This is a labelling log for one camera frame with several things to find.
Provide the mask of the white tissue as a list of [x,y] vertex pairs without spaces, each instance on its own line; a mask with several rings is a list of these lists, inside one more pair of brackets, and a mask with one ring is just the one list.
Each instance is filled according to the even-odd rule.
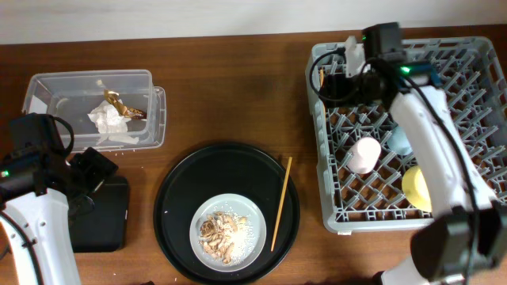
[[139,141],[138,138],[126,135],[127,122],[131,119],[119,114],[116,108],[107,101],[102,101],[88,114],[88,117],[101,135],[96,143],[97,146],[106,140],[127,144],[137,144]]

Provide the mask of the light blue cup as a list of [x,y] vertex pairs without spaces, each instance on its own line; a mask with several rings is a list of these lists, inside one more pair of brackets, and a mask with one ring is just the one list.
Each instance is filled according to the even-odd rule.
[[391,137],[387,140],[387,146],[398,155],[406,156],[412,153],[410,142],[400,126],[393,129]]

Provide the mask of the pink cup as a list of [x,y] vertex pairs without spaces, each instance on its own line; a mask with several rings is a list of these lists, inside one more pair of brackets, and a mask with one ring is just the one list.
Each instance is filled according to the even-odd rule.
[[353,144],[349,153],[352,155],[347,167],[354,173],[370,173],[381,154],[381,145],[372,137],[364,137]]

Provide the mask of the gold snack wrapper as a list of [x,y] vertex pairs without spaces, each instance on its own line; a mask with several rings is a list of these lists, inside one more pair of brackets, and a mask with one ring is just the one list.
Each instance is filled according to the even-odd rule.
[[133,120],[146,120],[147,113],[132,107],[128,107],[122,102],[120,102],[120,95],[117,92],[114,92],[109,89],[104,90],[105,100],[113,105],[118,113],[122,116]]

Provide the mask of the yellow bowl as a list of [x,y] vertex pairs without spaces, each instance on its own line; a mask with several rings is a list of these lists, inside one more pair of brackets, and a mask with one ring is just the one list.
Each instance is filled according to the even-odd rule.
[[402,177],[402,190],[406,199],[417,209],[431,212],[429,190],[419,165],[409,168]]

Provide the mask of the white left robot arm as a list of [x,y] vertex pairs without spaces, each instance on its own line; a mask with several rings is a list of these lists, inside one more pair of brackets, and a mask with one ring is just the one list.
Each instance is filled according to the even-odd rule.
[[21,284],[79,284],[71,245],[70,204],[98,190],[118,170],[92,147],[69,158],[48,114],[30,113],[10,122],[14,149],[1,160],[1,224],[9,238]]

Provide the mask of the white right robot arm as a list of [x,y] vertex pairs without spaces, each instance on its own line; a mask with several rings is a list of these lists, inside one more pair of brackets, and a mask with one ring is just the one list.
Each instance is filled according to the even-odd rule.
[[414,230],[378,284],[467,281],[506,255],[506,95],[485,38],[395,22],[317,44],[306,71],[325,227]]

